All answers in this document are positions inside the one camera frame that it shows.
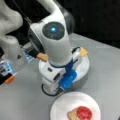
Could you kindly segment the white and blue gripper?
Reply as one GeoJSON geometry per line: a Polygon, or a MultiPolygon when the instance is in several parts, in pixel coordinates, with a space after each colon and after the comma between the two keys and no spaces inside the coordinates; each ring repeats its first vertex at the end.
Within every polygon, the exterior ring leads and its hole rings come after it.
{"type": "Polygon", "coordinates": [[[66,66],[54,67],[47,62],[43,68],[42,90],[45,94],[60,94],[76,80],[77,69],[82,61],[79,48],[72,50],[72,60],[66,66]]]}

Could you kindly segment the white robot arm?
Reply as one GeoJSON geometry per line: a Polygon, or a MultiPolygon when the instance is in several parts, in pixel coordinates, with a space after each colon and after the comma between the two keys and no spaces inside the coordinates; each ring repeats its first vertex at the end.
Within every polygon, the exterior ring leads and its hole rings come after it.
{"type": "Polygon", "coordinates": [[[55,96],[68,89],[77,77],[76,69],[81,63],[78,48],[71,48],[69,35],[74,29],[72,15],[56,0],[38,0],[49,15],[30,26],[29,33],[39,41],[39,47],[48,55],[45,63],[40,62],[42,91],[55,96]]]}

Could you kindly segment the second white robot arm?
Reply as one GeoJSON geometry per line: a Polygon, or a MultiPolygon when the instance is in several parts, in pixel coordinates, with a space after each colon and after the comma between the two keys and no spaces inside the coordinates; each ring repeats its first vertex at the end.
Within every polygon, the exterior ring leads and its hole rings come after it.
{"type": "Polygon", "coordinates": [[[27,59],[20,48],[18,39],[11,36],[10,33],[22,25],[22,16],[12,10],[5,0],[0,0],[0,47],[4,51],[5,59],[10,62],[15,72],[27,63],[27,59]]]}

